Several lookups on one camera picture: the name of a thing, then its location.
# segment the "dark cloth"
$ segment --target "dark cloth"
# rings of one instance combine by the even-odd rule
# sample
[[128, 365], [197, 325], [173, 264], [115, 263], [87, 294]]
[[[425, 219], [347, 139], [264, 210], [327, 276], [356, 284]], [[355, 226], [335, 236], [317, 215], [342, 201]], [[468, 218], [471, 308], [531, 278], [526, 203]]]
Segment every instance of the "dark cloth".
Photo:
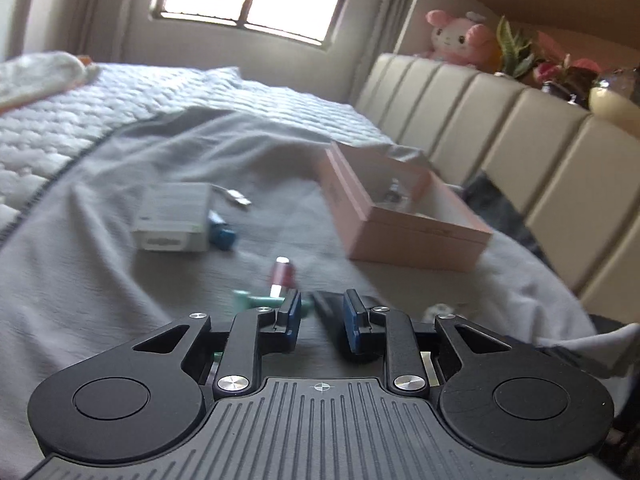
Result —
[[522, 215], [514, 208], [484, 171], [472, 177], [462, 191], [462, 200], [487, 225], [506, 234], [554, 270]]

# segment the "ribbed black plate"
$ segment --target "ribbed black plate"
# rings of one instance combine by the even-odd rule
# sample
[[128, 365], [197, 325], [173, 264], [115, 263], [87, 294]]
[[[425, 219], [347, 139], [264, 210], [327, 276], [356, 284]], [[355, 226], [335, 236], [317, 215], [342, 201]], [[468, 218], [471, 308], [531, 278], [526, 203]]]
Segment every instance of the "ribbed black plate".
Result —
[[120, 467], [54, 456], [33, 480], [429, 479], [614, 480], [594, 458], [528, 468], [461, 446], [420, 399], [386, 393], [375, 379], [268, 379], [247, 397], [220, 400], [182, 446]]

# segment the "curtain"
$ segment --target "curtain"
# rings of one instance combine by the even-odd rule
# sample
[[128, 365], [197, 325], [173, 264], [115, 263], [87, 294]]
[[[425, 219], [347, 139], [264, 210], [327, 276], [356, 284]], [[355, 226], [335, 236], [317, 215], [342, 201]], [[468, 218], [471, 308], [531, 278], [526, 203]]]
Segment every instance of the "curtain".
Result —
[[349, 101], [358, 99], [376, 59], [383, 52], [392, 52], [407, 18], [413, 0], [381, 0], [371, 37], [356, 67]]

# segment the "pink flower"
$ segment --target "pink flower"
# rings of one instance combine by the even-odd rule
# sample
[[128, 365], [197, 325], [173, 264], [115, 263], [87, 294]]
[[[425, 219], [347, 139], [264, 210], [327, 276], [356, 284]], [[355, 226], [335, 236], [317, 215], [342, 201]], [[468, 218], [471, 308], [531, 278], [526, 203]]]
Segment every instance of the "pink flower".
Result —
[[583, 57], [582, 59], [579, 59], [577, 61], [574, 61], [573, 63], [571, 63], [571, 66], [575, 66], [578, 68], [586, 68], [587, 70], [591, 70], [592, 72], [595, 72], [596, 74], [599, 74], [600, 72], [602, 72], [602, 69], [600, 68], [600, 66], [592, 59], [587, 59], [585, 57]]
[[559, 65], [545, 61], [533, 69], [533, 79], [536, 83], [542, 84], [546, 81], [553, 81], [561, 73], [562, 68]]

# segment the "open box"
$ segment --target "open box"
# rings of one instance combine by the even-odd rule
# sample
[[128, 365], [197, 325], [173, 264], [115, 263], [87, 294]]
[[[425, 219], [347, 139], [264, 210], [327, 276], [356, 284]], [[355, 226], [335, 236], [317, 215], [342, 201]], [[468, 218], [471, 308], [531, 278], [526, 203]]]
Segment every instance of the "open box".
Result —
[[[467, 272], [491, 238], [491, 229], [426, 168], [334, 142], [318, 170], [351, 260]], [[394, 182], [406, 190], [406, 212], [381, 205]]]

